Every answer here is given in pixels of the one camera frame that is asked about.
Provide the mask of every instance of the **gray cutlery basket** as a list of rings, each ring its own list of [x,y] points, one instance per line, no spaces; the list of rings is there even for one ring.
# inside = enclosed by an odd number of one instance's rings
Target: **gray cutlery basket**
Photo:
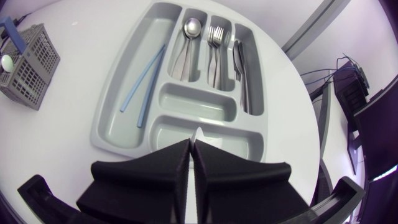
[[[12,58],[14,70],[9,73],[0,68],[0,91],[17,103],[39,110],[60,56],[43,24],[33,25],[19,35],[27,47],[21,54],[12,41],[6,44],[2,55]]]

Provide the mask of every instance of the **gray plastic cutlery tray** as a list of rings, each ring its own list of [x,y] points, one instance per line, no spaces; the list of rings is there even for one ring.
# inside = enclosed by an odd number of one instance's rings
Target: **gray plastic cutlery tray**
[[[192,43],[190,82],[171,77],[185,41],[183,24],[197,18],[201,34]],[[209,26],[224,28],[221,46],[223,91],[207,82]],[[248,73],[252,114],[240,105],[240,82],[234,79],[233,44],[242,41]],[[125,112],[120,106],[156,51],[165,44],[164,57],[152,89],[144,125],[137,127],[144,95],[154,66],[147,72]],[[123,43],[104,83],[91,130],[91,142],[102,149],[141,157],[189,138],[201,127],[207,139],[221,138],[221,149],[252,161],[266,152],[267,113],[261,56],[248,26],[182,4],[153,2]]]

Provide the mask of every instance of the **white table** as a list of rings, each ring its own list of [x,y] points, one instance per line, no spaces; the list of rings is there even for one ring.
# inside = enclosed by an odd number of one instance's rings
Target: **white table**
[[[184,1],[228,15],[243,24],[245,17],[211,1]],[[34,174],[42,175],[56,197],[77,208],[76,201],[93,178],[95,161],[129,158],[98,149],[90,129],[98,97],[119,48],[149,1],[64,0],[25,19],[19,29],[45,23],[61,61],[40,111],[0,95],[0,190],[27,222],[38,223],[17,193]],[[263,162],[287,162],[289,182],[309,204],[317,182],[319,140],[317,121],[299,74],[278,45],[260,28],[269,115],[267,152]],[[196,208],[190,172],[186,221],[195,223]]]

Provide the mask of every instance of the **tray compartment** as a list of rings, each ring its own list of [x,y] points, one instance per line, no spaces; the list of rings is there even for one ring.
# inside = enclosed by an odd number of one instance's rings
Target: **tray compartment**
[[[217,121],[233,121],[236,103],[226,96],[185,86],[166,84],[160,91],[159,104],[165,110]]]
[[[203,33],[205,31],[205,26],[207,22],[207,14],[203,11],[197,9],[187,9],[185,11],[182,23],[180,25],[180,29],[178,30],[177,38],[174,43],[174,48],[170,56],[170,62],[169,66],[167,67],[167,72],[169,73],[170,76],[172,75],[175,63],[177,61],[177,57],[180,55],[185,41],[188,41],[183,34],[183,27],[185,21],[187,21],[189,18],[196,18],[200,21],[201,24],[200,35],[192,40],[192,48],[191,48],[191,68],[190,68],[189,81],[195,82],[199,79],[200,76],[200,72],[198,71],[199,49],[201,44],[200,40],[203,38]]]
[[[264,112],[264,93],[256,40],[252,30],[241,24],[235,24],[235,38],[240,40],[243,44],[246,73],[248,75],[248,92],[251,114],[259,116]]]
[[[109,85],[103,90],[106,91],[106,97],[100,109],[98,135],[108,144],[125,149],[141,144],[146,127],[137,128],[137,120],[154,65],[142,80],[125,112],[119,109],[147,63],[162,45],[167,46],[181,11],[182,7],[174,4],[155,3],[129,39]]]
[[[227,128],[214,124],[160,116],[151,130],[150,140],[153,150],[162,149],[176,142],[190,138],[198,127],[205,137],[222,138],[221,149],[251,161],[260,162],[264,152],[264,140],[260,133]]]

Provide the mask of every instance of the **blue plastic stick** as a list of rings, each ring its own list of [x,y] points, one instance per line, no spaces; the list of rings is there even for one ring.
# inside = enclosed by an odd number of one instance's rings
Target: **blue plastic stick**
[[[158,51],[157,53],[154,55],[154,57],[150,60],[150,62],[147,64],[147,66],[145,67],[144,71],[141,73],[141,75],[138,77],[137,81],[135,82],[134,86],[132,86],[129,94],[127,95],[126,99],[124,99],[122,106],[120,107],[120,112],[124,112],[127,108],[127,105],[129,104],[133,94],[136,92],[139,84],[141,83],[142,79],[144,78],[145,74],[148,72],[149,68],[152,66],[152,64],[154,63],[155,59],[157,58],[157,56],[161,53],[161,51],[163,51],[164,49],[163,45]]]
[[[159,57],[159,59],[158,59],[158,61],[156,63],[156,67],[154,69],[152,77],[150,78],[150,81],[149,81],[149,84],[148,84],[148,88],[147,88],[147,92],[145,93],[144,102],[143,102],[142,107],[141,107],[141,112],[139,113],[139,117],[138,117],[138,122],[137,122],[137,127],[138,128],[142,127],[142,122],[144,120],[145,111],[146,111],[147,105],[148,105],[149,95],[150,95],[150,93],[152,91],[152,88],[154,87],[156,74],[157,74],[157,71],[159,69],[160,62],[162,61],[163,53],[164,53],[164,49],[162,49],[162,53],[160,54],[160,57]]]

